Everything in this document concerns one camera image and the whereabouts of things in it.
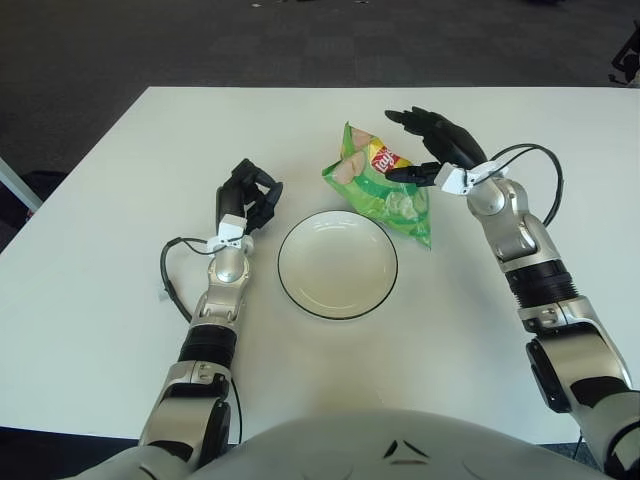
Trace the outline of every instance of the floor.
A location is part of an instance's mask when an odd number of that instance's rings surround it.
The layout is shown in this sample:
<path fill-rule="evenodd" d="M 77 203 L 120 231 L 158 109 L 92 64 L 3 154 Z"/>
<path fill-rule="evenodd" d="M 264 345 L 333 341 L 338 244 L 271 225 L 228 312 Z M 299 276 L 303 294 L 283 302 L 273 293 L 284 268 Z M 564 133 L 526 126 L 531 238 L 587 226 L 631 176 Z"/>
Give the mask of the floor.
<path fill-rule="evenodd" d="M 637 0 L 2 0 L 0 156 L 69 172 L 149 85 L 613 87 L 634 18 Z M 16 232 L 0 221 L 0 251 Z M 69 475 L 129 444 L 4 429 L 0 472 Z"/>

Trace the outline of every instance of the green chip bag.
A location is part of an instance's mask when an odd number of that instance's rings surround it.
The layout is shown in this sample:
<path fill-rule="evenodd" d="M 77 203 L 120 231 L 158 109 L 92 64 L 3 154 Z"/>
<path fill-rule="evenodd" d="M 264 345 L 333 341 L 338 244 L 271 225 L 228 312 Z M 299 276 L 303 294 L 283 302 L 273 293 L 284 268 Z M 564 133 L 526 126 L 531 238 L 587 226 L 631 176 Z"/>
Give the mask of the green chip bag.
<path fill-rule="evenodd" d="M 322 176 L 358 213 L 414 237 L 431 247 L 429 196 L 426 188 L 387 180 L 384 173 L 411 165 L 373 135 L 344 126 L 340 161 Z"/>

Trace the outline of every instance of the tabletop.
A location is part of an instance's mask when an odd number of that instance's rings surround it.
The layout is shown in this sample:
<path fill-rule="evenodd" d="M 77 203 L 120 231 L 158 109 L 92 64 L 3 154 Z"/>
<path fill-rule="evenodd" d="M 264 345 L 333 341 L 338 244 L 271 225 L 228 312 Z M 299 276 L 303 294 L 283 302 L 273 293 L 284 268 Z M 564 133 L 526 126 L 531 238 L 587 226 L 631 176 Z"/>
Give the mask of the tabletop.
<path fill-rule="evenodd" d="M 162 294 L 160 250 L 179 235 L 214 234 L 216 188 L 247 157 L 283 181 L 284 193 L 254 235 L 232 368 L 245 438 L 315 413 L 404 408 L 535 443 L 575 441 L 578 427 L 537 390 L 524 350 L 531 335 L 463 198 L 430 192 L 431 250 L 389 231 L 397 282 L 363 317 L 316 318 L 278 281 L 290 228 L 349 208 L 320 175 L 337 159 L 346 121 L 414 163 L 430 160 L 418 137 L 383 115 L 412 105 L 467 128 L 487 154 L 535 142 L 558 155 L 565 195 L 550 234 L 637 381 L 640 91 L 158 87 L 0 255 L 0 424 L 138 437 L 187 331 Z M 550 162 L 532 152 L 509 176 L 543 217 L 555 188 Z M 207 265 L 183 247 L 169 256 L 189 308 L 206 288 Z"/>

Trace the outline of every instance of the lay's logo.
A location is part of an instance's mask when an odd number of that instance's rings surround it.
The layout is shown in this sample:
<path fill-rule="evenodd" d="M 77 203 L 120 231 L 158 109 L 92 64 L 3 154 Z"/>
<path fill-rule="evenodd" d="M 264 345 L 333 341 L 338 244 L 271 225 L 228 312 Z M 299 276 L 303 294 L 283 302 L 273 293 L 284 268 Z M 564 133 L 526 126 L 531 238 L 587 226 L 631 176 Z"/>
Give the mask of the lay's logo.
<path fill-rule="evenodd" d="M 398 155 L 390 152 L 387 147 L 382 147 L 371 160 L 371 166 L 380 173 L 385 173 L 387 170 L 391 170 L 398 160 L 400 160 Z"/>

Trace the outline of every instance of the wire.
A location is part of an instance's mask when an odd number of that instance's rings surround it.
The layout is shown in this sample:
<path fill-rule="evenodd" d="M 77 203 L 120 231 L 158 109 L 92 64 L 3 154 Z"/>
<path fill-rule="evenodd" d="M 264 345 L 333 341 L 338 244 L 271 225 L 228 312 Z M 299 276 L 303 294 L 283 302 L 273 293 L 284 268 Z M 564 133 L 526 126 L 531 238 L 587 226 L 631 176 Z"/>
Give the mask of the wire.
<path fill-rule="evenodd" d="M 582 443 L 582 431 L 580 431 L 580 436 L 578 437 L 578 443 L 576 443 L 576 449 L 573 451 L 573 455 L 571 456 L 572 460 L 575 460 L 578 456 L 578 450 L 580 450 L 580 443 Z"/>
<path fill-rule="evenodd" d="M 242 408 L 240 407 L 240 395 L 238 395 L 238 387 L 236 382 L 231 378 L 231 387 L 233 387 L 233 395 L 236 397 L 236 406 L 238 407 L 238 445 L 242 443 Z"/>
<path fill-rule="evenodd" d="M 553 163 L 553 166 L 556 169 L 556 175 L 558 177 L 558 181 L 557 181 L 557 184 L 556 184 L 556 194 L 555 194 L 555 198 L 553 200 L 553 204 L 551 205 L 551 208 L 549 209 L 549 213 L 547 214 L 545 219 L 542 221 L 544 226 L 548 227 L 551 224 L 551 222 L 553 221 L 553 219 L 556 217 L 556 215 L 558 213 L 558 210 L 560 210 L 560 202 L 562 201 L 562 194 L 563 194 L 563 191 L 564 191 L 564 174 L 562 173 L 562 166 L 560 165 L 560 161 L 558 160 L 558 157 L 556 156 L 555 153 L 553 153 L 548 148 L 545 148 L 545 147 L 543 147 L 541 145 L 537 145 L 535 143 L 519 143 L 517 145 L 512 145 L 512 146 L 507 147 L 507 148 L 505 148 L 503 150 L 500 150 L 493 157 L 491 157 L 491 159 L 489 161 L 490 162 L 495 161 L 498 158 L 500 158 L 501 156 L 503 156 L 505 153 L 509 153 L 509 152 L 511 152 L 513 150 L 517 150 L 518 148 L 526 148 L 526 150 L 523 150 L 522 152 L 519 152 L 517 155 L 514 155 L 504 165 L 502 165 L 498 170 L 495 170 L 495 171 L 491 172 L 485 178 L 483 178 L 482 180 L 477 182 L 476 185 L 484 182 L 485 180 L 488 180 L 489 178 L 493 177 L 494 175 L 497 175 L 502 169 L 507 167 L 512 162 L 516 161 L 518 158 L 520 158 L 525 153 L 528 153 L 528 152 L 530 152 L 532 150 L 540 150 L 541 152 L 544 152 L 549 157 L 551 162 Z"/>
<path fill-rule="evenodd" d="M 240 238 L 242 237 L 232 238 L 229 241 L 234 242 L 236 240 L 240 240 Z M 184 306 L 184 303 L 182 303 L 182 300 L 178 297 L 178 292 L 176 292 L 176 289 L 173 286 L 173 283 L 171 283 L 171 280 L 169 280 L 169 275 L 167 274 L 167 254 L 171 248 L 180 243 L 184 243 L 192 252 L 197 253 L 198 255 L 212 255 L 225 249 L 226 245 L 221 245 L 210 252 L 203 252 L 194 248 L 191 243 L 201 243 L 206 245 L 206 240 L 202 240 L 201 238 L 176 237 L 173 240 L 169 240 L 166 245 L 162 247 L 162 252 L 160 252 L 160 276 L 162 277 L 164 290 L 167 292 L 169 298 L 178 308 L 187 323 L 191 323 L 191 312 L 187 310 L 187 307 Z M 240 443 L 242 443 L 242 407 L 240 406 L 240 396 L 238 395 L 238 388 L 236 387 L 236 382 L 233 380 L 233 377 L 231 378 L 231 386 L 233 387 L 233 394 L 236 397 L 236 406 L 238 407 L 238 445 L 240 445 Z"/>
<path fill-rule="evenodd" d="M 162 284 L 164 285 L 164 290 L 165 292 L 167 292 L 167 294 L 169 295 L 169 298 L 175 304 L 176 308 L 180 310 L 180 313 L 182 314 L 182 316 L 187 322 L 191 322 L 191 312 L 187 310 L 187 308 L 184 306 L 184 303 L 182 303 L 182 300 L 180 300 L 180 297 L 178 297 L 178 292 L 173 286 L 173 283 L 171 282 L 171 280 L 169 280 L 169 275 L 167 273 L 167 254 L 169 253 L 169 250 L 180 243 L 184 243 L 187 247 L 191 249 L 191 251 L 197 253 L 198 255 L 211 255 L 225 248 L 225 246 L 223 245 L 221 247 L 218 247 L 217 249 L 212 250 L 211 252 L 202 252 L 200 250 L 196 250 L 195 248 L 193 248 L 190 242 L 203 243 L 203 244 L 207 243 L 206 240 L 202 240 L 201 238 L 176 237 L 173 240 L 169 240 L 167 244 L 162 248 L 162 252 L 160 253 L 160 276 L 162 277 Z"/>

